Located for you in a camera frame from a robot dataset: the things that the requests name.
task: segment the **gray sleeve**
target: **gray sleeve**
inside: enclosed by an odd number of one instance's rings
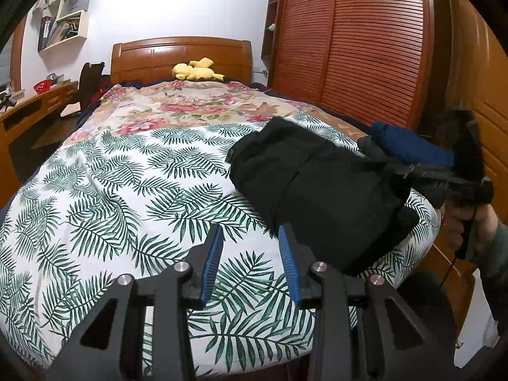
[[[471,261],[478,265],[485,298],[502,334],[508,329],[508,227],[499,221],[494,239]]]
[[[508,285],[508,226],[498,221],[494,239],[473,259],[483,279]]]

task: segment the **bed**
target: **bed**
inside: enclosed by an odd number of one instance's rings
[[[168,79],[176,63],[202,57],[230,80]],[[276,238],[235,191],[224,157],[273,116],[356,153],[363,134],[315,106],[248,87],[251,73],[250,42],[167,37],[113,47],[118,84],[21,187],[2,223],[0,328],[20,356],[47,367],[115,277],[161,272],[200,244],[211,222],[223,226],[225,243],[212,300],[189,311],[197,375],[252,371],[311,350],[313,312],[289,299]],[[428,252],[440,217],[415,191],[407,206],[420,222],[365,276],[398,286]],[[151,334],[148,311],[145,373]]]

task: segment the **window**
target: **window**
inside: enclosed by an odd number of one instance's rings
[[[25,33],[26,16],[12,33],[0,53],[0,93],[11,84],[13,91],[21,90],[21,46]]]
[[[11,38],[7,41],[0,53],[0,92],[4,91],[11,82],[11,53],[13,40],[14,34],[11,35]]]

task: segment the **human hand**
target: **human hand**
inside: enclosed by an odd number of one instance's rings
[[[456,251],[462,245],[464,232],[463,220],[473,217],[474,208],[471,206],[457,206],[453,202],[446,202],[443,228],[446,232],[447,242],[451,249]],[[477,241],[474,244],[475,252],[480,252],[488,242],[494,239],[497,231],[497,215],[491,204],[478,206],[474,225],[477,227]]]

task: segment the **louvered wardrobe door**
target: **louvered wardrobe door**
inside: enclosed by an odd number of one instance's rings
[[[273,89],[316,103],[321,97],[333,0],[284,0]]]
[[[335,0],[322,106],[413,127],[432,53],[430,10],[428,0]]]

